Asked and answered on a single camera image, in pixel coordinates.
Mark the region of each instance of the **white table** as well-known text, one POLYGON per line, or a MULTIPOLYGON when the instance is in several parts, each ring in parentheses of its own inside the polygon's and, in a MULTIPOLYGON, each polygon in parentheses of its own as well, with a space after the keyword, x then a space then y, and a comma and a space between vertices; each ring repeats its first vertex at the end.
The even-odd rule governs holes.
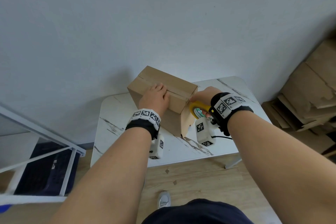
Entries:
MULTIPOLYGON (((208 86, 214 86, 223 92, 237 93, 247 98, 256 115, 271 122, 241 78, 231 76, 196 82, 195 84, 198 86, 199 91, 204 90, 208 86)), ((136 110, 137 107, 129 93, 110 96, 104 99, 100 108, 91 166, 124 132, 128 120, 136 110)), ((216 132, 219 136, 223 135, 219 129, 217 129, 216 132)), ((209 147, 199 144, 196 139, 195 123, 189 127, 188 133, 184 138, 175 137, 164 128, 160 128, 160 133, 165 139, 163 158, 148 159, 148 167, 238 153, 233 140, 227 138, 217 138, 216 144, 209 147)), ((230 168, 240 161, 241 158, 238 156, 233 162, 227 163, 225 168, 230 168)))

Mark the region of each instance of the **shoe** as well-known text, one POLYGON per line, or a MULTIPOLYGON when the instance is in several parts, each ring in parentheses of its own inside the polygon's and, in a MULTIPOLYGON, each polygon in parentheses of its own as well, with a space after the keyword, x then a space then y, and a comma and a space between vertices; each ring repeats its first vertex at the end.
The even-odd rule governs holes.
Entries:
POLYGON ((163 191, 160 193, 159 198, 157 199, 157 208, 168 207, 171 205, 170 194, 168 191, 163 191))

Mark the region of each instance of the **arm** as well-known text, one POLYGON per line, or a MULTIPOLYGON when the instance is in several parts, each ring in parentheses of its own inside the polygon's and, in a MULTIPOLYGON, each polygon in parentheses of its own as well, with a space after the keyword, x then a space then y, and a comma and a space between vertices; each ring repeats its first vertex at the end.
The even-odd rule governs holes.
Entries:
MULTIPOLYGON (((214 89, 191 101, 210 105, 220 92, 214 89)), ((247 170, 283 223, 335 222, 334 163, 252 112, 236 112, 227 127, 247 170)))
MULTIPOLYGON (((139 108, 153 109, 162 117, 169 103, 166 90, 162 84, 154 85, 139 108)), ((135 223, 151 141, 145 128, 126 130, 81 179, 50 223, 135 223)))

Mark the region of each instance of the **dark shorts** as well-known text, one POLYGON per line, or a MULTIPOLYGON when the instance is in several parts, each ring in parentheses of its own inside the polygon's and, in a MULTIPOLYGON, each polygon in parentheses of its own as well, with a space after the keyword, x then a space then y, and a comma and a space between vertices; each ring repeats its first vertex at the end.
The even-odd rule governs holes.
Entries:
POLYGON ((150 214, 142 224, 253 224, 233 205, 195 199, 181 206, 163 207, 150 214))

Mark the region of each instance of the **tape roll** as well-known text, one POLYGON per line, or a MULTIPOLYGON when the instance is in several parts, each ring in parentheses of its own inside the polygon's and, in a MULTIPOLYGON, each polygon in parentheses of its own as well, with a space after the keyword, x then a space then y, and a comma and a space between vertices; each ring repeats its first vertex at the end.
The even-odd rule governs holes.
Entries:
POLYGON ((199 119, 201 117, 205 117, 205 115, 202 114, 202 110, 205 110, 208 112, 210 108, 211 106, 208 106, 199 101, 196 101, 196 102, 190 102, 189 111, 196 119, 199 119))

